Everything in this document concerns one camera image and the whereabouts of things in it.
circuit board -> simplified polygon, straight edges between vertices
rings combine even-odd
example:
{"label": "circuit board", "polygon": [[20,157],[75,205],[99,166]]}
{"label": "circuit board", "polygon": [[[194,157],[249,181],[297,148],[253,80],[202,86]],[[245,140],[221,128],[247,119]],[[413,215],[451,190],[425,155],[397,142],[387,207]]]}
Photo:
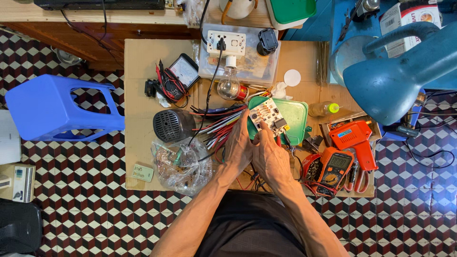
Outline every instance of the circuit board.
{"label": "circuit board", "polygon": [[282,117],[278,107],[272,98],[252,108],[249,111],[249,117],[255,125],[257,131],[261,131],[260,121],[264,121],[275,136],[290,129],[286,120]]}

tiled floor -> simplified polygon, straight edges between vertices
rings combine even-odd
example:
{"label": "tiled floor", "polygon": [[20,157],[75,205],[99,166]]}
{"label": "tiled floor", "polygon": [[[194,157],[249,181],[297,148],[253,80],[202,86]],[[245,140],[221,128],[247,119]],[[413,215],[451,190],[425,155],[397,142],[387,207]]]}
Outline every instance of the tiled floor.
{"label": "tiled floor", "polygon": [[[62,66],[48,45],[0,31],[0,104],[9,89],[41,74],[112,83],[123,114],[121,71]],[[106,111],[100,93],[75,93],[83,108]],[[455,95],[433,97],[427,109],[446,109],[456,102]],[[420,123],[434,124],[427,118]],[[457,123],[450,126],[456,129]],[[457,134],[449,128],[421,132],[410,141],[416,152],[430,155],[445,149],[457,154]],[[174,192],[126,190],[123,132],[96,143],[22,143],[22,161],[37,166],[34,202],[43,209],[43,246],[36,255],[147,256],[191,200]],[[385,141],[377,147],[377,160],[374,198],[309,198],[352,256],[456,256],[457,161],[445,169],[422,167],[402,143]],[[442,165],[451,157],[434,160]]]}

cardboard sheet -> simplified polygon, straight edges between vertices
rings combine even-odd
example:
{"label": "cardboard sheet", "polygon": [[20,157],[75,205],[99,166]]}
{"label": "cardboard sheet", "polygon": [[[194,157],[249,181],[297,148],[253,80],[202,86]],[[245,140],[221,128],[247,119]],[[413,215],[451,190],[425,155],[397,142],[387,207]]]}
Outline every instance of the cardboard sheet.
{"label": "cardboard sheet", "polygon": [[[156,99],[148,98],[144,94],[144,82],[148,78],[156,78],[155,63],[162,62],[165,67],[172,64],[181,53],[189,56],[192,53],[191,40],[161,40],[161,39],[126,39],[125,40],[125,162],[126,162],[126,188],[135,190],[165,190],[157,178],[156,173],[151,182],[145,182],[132,178],[132,170],[135,163],[152,167],[150,146],[156,138],[153,131],[152,119],[154,115],[164,110]],[[360,107],[350,96],[348,90],[340,85],[323,84],[318,86],[315,82],[316,76],[317,44],[315,42],[303,41],[282,41],[279,54],[279,66],[277,70],[278,82],[283,81],[286,71],[298,70],[301,74],[301,82],[295,87],[286,89],[287,95],[292,96],[295,101],[302,101],[308,104],[334,101],[342,108],[333,117],[338,118],[351,112],[361,111]],[[191,98],[189,106],[194,105],[205,108],[206,94],[210,80],[201,79],[198,84],[190,90]],[[233,101],[225,101],[219,97],[216,87],[213,87],[210,108],[228,107]],[[308,116],[308,124],[313,128],[311,135],[320,134],[319,123],[328,121],[328,118],[314,118]],[[297,156],[304,159],[309,153],[297,151]],[[295,178],[299,177],[299,163],[291,159],[291,172]],[[249,175],[242,173],[239,177],[241,184],[247,186],[250,183]],[[370,175],[370,187],[364,194],[355,195],[340,192],[338,196],[372,197],[374,194],[374,173]],[[239,184],[234,181],[232,189],[240,189]]]}

light bulb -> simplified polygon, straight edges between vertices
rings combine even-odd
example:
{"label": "light bulb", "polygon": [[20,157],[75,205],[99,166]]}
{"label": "light bulb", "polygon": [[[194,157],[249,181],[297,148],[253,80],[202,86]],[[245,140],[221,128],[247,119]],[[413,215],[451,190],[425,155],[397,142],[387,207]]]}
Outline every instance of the light bulb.
{"label": "light bulb", "polygon": [[218,83],[218,94],[225,100],[233,100],[239,95],[241,86],[236,77],[236,67],[226,66]]}

digital multimeter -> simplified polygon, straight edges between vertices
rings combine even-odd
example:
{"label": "digital multimeter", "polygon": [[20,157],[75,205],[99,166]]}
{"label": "digital multimeter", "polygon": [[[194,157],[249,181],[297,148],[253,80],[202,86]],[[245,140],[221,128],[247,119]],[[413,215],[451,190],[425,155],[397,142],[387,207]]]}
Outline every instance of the digital multimeter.
{"label": "digital multimeter", "polygon": [[317,182],[324,182],[336,188],[336,190],[334,192],[329,192],[329,190],[324,187],[312,186],[312,188],[316,193],[324,196],[336,194],[341,179],[344,178],[351,169],[353,161],[354,155],[351,152],[340,151],[335,147],[325,148],[320,158],[322,171]]}

